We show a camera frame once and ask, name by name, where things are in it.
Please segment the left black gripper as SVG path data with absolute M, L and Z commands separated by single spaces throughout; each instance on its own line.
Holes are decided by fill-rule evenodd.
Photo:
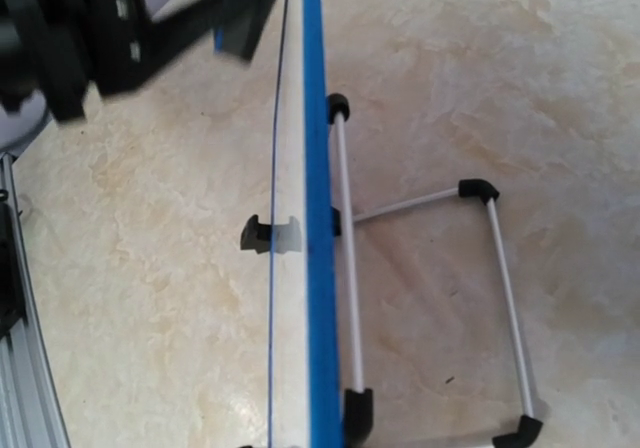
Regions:
M 40 92 L 59 122 L 85 116 L 89 84 L 131 92 L 205 35 L 250 62 L 276 0 L 197 0 L 159 21 L 144 0 L 1 0 L 1 107 Z

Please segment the blue whiteboard eraser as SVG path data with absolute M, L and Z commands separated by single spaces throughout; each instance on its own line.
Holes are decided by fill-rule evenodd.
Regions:
M 222 53 L 224 50 L 224 29 L 219 27 L 214 32 L 214 50 L 216 53 Z

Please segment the small blue-framed whiteboard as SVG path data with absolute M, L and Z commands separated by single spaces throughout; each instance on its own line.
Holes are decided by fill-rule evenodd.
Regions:
M 267 444 L 343 444 L 321 0 L 284 0 L 273 122 Z

